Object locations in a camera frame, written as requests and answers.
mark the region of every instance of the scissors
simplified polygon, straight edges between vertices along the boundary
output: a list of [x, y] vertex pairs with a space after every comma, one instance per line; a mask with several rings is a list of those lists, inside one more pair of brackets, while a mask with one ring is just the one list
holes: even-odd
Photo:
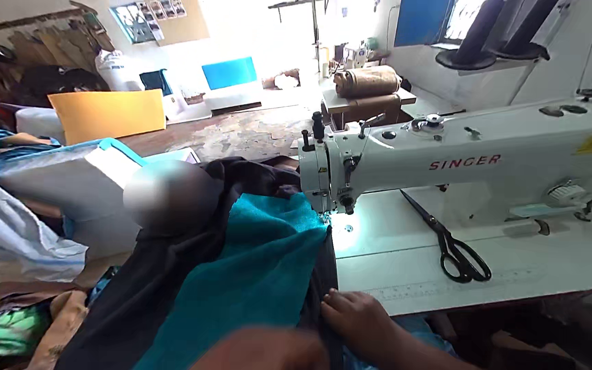
[[[489, 281], [493, 274], [490, 272], [490, 268], [485, 262], [479, 257], [479, 255], [474, 251], [474, 249], [470, 248], [464, 242], [454, 239], [451, 236], [449, 230], [444, 227], [440, 222], [438, 222], [435, 217], [431, 214], [426, 212], [426, 210], [419, 205], [413, 198], [411, 198], [408, 194], [406, 194], [403, 190], [399, 189], [401, 194], [410, 202], [410, 204], [415, 208], [415, 211], [422, 216], [424, 222], [437, 234], [437, 242], [440, 244], [440, 252], [442, 253], [440, 256], [440, 265], [442, 266], [442, 271], [445, 275], [448, 276], [451, 280], [455, 282], [470, 282], [472, 280], [476, 281]], [[474, 265], [465, 257], [463, 253], [458, 250], [457, 247], [461, 247], [465, 249], [465, 252], [472, 257], [474, 261], [479, 265], [482, 272], [474, 267]], [[458, 271], [457, 276], [452, 275], [448, 272], [447, 267], [445, 266], [445, 261], [449, 261], [456, 270]]]

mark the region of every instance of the industrial sewing machine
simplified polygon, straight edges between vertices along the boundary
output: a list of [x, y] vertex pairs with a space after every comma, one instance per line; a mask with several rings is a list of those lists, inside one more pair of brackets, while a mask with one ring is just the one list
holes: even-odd
[[535, 103], [372, 127], [378, 116], [332, 133], [315, 113], [313, 136], [299, 140], [301, 187], [321, 214], [352, 214], [365, 193], [458, 184], [451, 206], [470, 223], [565, 213], [588, 221], [592, 100], [558, 104], [587, 112], [550, 116]]

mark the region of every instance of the hand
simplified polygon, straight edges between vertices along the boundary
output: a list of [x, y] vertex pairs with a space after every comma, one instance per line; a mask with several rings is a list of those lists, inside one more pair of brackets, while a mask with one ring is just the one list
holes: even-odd
[[321, 314], [354, 354], [375, 366], [387, 365], [403, 347], [406, 332], [369, 294], [331, 289], [321, 302]]
[[249, 327], [222, 339], [191, 370], [328, 370], [328, 353], [316, 334]]

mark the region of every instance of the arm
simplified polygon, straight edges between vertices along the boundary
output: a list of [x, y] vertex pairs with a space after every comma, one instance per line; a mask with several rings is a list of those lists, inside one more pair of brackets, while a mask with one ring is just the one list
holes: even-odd
[[369, 294], [330, 290], [321, 312], [354, 354], [380, 370], [476, 370], [403, 330]]

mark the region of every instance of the concrete floor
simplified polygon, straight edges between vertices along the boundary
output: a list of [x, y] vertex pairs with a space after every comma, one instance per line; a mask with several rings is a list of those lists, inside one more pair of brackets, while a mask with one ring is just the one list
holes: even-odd
[[312, 130], [313, 105], [226, 113], [195, 122], [171, 124], [166, 130], [120, 138], [140, 156], [191, 147], [207, 162], [230, 156], [263, 159], [295, 156], [290, 148], [303, 129]]

